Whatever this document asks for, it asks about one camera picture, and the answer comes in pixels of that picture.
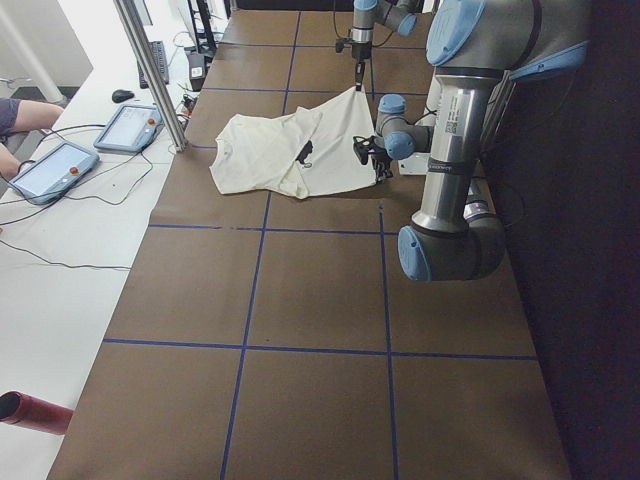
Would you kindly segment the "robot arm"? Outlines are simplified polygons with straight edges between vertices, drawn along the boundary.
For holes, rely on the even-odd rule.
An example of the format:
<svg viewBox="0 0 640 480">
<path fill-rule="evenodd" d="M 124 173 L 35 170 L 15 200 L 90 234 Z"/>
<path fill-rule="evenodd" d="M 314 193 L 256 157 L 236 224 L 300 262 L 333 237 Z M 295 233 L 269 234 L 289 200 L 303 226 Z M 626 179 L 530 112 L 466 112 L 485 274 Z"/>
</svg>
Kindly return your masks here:
<svg viewBox="0 0 640 480">
<path fill-rule="evenodd" d="M 348 43 L 352 58 L 356 61 L 355 88 L 362 90 L 365 62 L 371 58 L 374 27 L 382 25 L 392 33 L 409 36 L 417 22 L 419 1 L 400 0 L 395 4 L 384 0 L 355 0 L 353 2 L 353 22 Z"/>
<path fill-rule="evenodd" d="M 473 179 L 494 87 L 576 70 L 586 57 L 588 1 L 444 1 L 426 57 L 440 87 L 435 124 L 411 126 L 402 97 L 386 95 L 376 133 L 387 155 L 429 155 L 421 206 L 398 235 L 398 255 L 415 281 L 475 280 L 494 272 L 504 228 Z"/>
</svg>

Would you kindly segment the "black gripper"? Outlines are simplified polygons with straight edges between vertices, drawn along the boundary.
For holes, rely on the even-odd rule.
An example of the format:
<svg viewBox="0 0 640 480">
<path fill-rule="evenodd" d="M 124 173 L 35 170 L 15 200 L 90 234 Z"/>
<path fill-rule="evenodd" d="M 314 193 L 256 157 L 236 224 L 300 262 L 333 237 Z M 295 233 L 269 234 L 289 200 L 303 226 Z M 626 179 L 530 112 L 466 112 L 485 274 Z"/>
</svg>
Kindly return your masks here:
<svg viewBox="0 0 640 480">
<path fill-rule="evenodd" d="M 371 149 L 369 156 L 376 172 L 377 183 L 385 182 L 387 179 L 394 177 L 393 171 L 391 170 L 392 159 L 384 148 Z"/>
<path fill-rule="evenodd" d="M 365 62 L 371 58 L 371 42 L 351 41 L 351 55 L 356 61 L 354 72 L 354 84 L 357 91 L 363 88 L 365 75 Z"/>
</svg>

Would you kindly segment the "person forearm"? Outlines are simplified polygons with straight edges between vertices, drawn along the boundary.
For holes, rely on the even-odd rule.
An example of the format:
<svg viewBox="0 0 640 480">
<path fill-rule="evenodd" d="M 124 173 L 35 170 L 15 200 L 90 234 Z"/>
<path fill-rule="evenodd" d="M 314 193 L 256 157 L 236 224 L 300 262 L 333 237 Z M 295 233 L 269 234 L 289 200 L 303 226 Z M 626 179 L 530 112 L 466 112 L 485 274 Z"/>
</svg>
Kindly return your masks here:
<svg viewBox="0 0 640 480">
<path fill-rule="evenodd" d="M 51 129 L 64 108 L 51 103 L 1 98 L 1 135 Z"/>
</svg>

